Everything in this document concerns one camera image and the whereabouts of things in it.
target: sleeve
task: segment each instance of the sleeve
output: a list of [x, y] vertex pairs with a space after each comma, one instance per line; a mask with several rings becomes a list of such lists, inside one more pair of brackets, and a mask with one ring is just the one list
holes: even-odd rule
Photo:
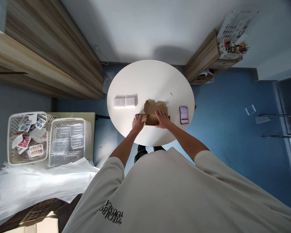
[[118, 157], [110, 157], [94, 176], [70, 216], [63, 232], [77, 232], [115, 192], [124, 180], [124, 165]]
[[233, 189], [237, 189], [244, 195], [254, 198], [257, 202], [278, 212], [291, 222], [291, 209], [268, 192], [251, 182], [225, 163], [219, 160], [212, 152], [204, 150], [199, 152], [194, 159], [196, 167], [203, 172], [217, 178]]

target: smartphone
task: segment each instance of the smartphone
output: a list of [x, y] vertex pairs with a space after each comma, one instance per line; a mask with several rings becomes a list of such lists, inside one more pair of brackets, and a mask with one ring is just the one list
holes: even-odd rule
[[189, 111], [187, 106], [180, 106], [180, 124], [185, 125], [189, 123]]

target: plastic basket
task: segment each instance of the plastic basket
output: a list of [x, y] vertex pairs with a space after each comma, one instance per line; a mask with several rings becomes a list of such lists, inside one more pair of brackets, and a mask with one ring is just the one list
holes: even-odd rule
[[[46, 116], [46, 132], [47, 132], [47, 148], [46, 148], [46, 156], [43, 158], [37, 158], [35, 160], [28, 160], [25, 162], [18, 162], [18, 163], [13, 163], [13, 158], [15, 156], [19, 156], [17, 149], [14, 148], [12, 149], [12, 142], [13, 138], [11, 138], [13, 135], [19, 133], [18, 128], [19, 128], [19, 123], [22, 120], [23, 117], [29, 116], [32, 114], [41, 114]], [[12, 166], [17, 166], [17, 165], [23, 165], [23, 164], [30, 164], [30, 163], [36, 163], [40, 161], [44, 161], [48, 157], [48, 150], [49, 150], [49, 133], [50, 133], [50, 128], [51, 128], [51, 123], [54, 119], [59, 118], [59, 116], [54, 116], [47, 114], [45, 112], [26, 112], [26, 113], [16, 113], [13, 114], [9, 117], [9, 123], [8, 123], [8, 128], [7, 128], [7, 162], [8, 164]]]
[[229, 39], [224, 38], [221, 41], [221, 43], [219, 43], [219, 54], [220, 54], [219, 59], [233, 60], [233, 59], [240, 58], [243, 55], [242, 53], [228, 53], [226, 51], [225, 46], [224, 46], [224, 41], [226, 42], [227, 40], [229, 40]]
[[91, 155], [91, 149], [92, 149], [92, 123], [90, 121], [84, 120], [83, 118], [59, 118], [52, 122], [51, 125], [51, 134], [50, 134], [50, 146], [52, 145], [52, 142], [55, 140], [55, 129], [57, 127], [61, 126], [67, 126], [69, 125], [69, 122], [72, 122], [73, 124], [77, 123], [83, 123], [84, 124], [84, 157], [88, 158]]

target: cable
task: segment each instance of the cable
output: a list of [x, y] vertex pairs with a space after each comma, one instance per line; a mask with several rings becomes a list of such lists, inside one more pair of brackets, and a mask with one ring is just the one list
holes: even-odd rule
[[103, 59], [105, 59], [106, 60], [106, 62], [108, 63], [108, 64], [106, 64], [106, 63], [102, 63], [101, 62], [101, 64], [104, 64], [104, 65], [109, 65], [109, 62], [107, 61], [107, 59], [101, 54], [101, 52], [99, 52], [99, 54], [103, 57]]

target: forearm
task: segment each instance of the forearm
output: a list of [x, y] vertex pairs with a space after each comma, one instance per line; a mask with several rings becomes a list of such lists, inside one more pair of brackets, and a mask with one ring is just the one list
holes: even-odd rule
[[118, 157], [125, 167], [138, 133], [136, 130], [131, 130], [121, 144], [112, 152], [110, 157]]
[[203, 150], [209, 150], [201, 141], [199, 141], [192, 135], [189, 135], [187, 132], [176, 126], [174, 123], [171, 123], [167, 129], [175, 136], [180, 146], [193, 161], [198, 152]]

